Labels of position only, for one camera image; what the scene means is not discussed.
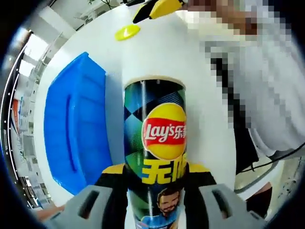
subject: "yellow object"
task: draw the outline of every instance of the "yellow object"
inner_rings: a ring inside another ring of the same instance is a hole
[[[207,169],[206,167],[199,165],[199,164],[193,164],[193,163],[189,163],[189,170],[190,170],[190,173],[210,172],[210,170]]]
[[[179,10],[182,5],[183,2],[178,0],[159,0],[155,3],[149,16],[151,19],[156,19]]]
[[[115,39],[117,41],[123,41],[128,38],[133,37],[140,31],[140,27],[137,25],[127,25],[121,28],[119,31],[115,34]]]
[[[115,166],[109,166],[109,167],[105,168],[102,173],[122,174],[124,165],[125,165],[125,163],[115,165]]]
[[[138,8],[138,10],[137,10],[137,12],[135,13],[135,15],[134,15],[134,17],[133,17],[133,20],[132,21],[134,21],[135,20],[135,18],[137,17],[137,16],[139,16],[139,13],[140,13],[140,10],[144,7],[145,5],[144,4],[142,4],[139,8]]]

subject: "yellow plastic lid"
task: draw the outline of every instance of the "yellow plastic lid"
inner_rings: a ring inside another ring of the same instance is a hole
[[[127,25],[121,28],[115,33],[115,39],[117,41],[123,41],[133,37],[140,31],[140,27],[137,25]]]

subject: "can lid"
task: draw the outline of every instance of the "can lid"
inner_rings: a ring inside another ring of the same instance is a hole
[[[181,85],[185,89],[184,83],[182,83],[180,80],[177,80],[175,78],[172,78],[172,77],[169,77],[169,76],[164,76],[164,75],[145,75],[145,76],[141,76],[141,77],[137,77],[137,78],[129,80],[125,84],[124,90],[129,85],[131,85],[133,83],[136,83],[136,82],[139,82],[139,81],[143,81],[143,80],[166,80],[166,81],[171,81],[171,82],[174,82],[174,83],[177,83],[177,84]]]

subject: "white shirt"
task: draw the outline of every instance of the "white shirt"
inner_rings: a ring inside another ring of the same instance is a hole
[[[215,47],[221,45],[228,53],[233,70],[229,78],[251,120],[249,132],[257,151],[271,156],[276,150],[296,149],[305,142],[304,61],[290,31],[262,0],[241,5],[241,10],[256,14],[259,34],[245,42],[217,42]]]

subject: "lay's chip can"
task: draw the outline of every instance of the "lay's chip can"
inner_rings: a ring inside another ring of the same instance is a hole
[[[185,86],[146,76],[125,86],[124,150],[137,229],[176,229],[186,167]]]

